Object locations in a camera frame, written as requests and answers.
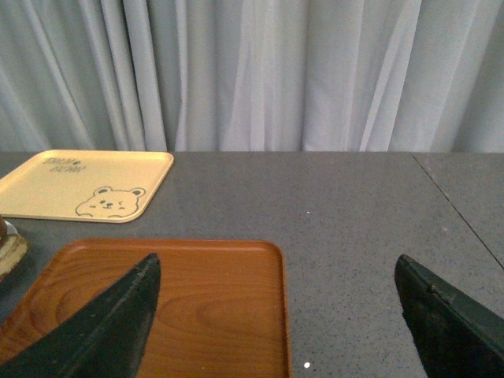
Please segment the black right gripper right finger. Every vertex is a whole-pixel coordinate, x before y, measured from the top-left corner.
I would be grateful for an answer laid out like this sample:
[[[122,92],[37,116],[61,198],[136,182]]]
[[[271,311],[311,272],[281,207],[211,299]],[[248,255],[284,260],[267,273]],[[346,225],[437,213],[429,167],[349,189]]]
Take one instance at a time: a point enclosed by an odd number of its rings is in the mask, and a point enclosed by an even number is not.
[[[502,317],[405,254],[395,285],[427,376],[503,376]]]

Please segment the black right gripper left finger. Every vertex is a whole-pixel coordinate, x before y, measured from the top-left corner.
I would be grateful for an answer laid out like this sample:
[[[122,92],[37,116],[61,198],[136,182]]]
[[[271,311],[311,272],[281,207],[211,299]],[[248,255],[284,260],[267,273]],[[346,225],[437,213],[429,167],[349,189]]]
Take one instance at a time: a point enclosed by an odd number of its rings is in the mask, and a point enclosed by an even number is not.
[[[149,254],[1,366],[3,377],[134,377],[154,321],[161,263]]]

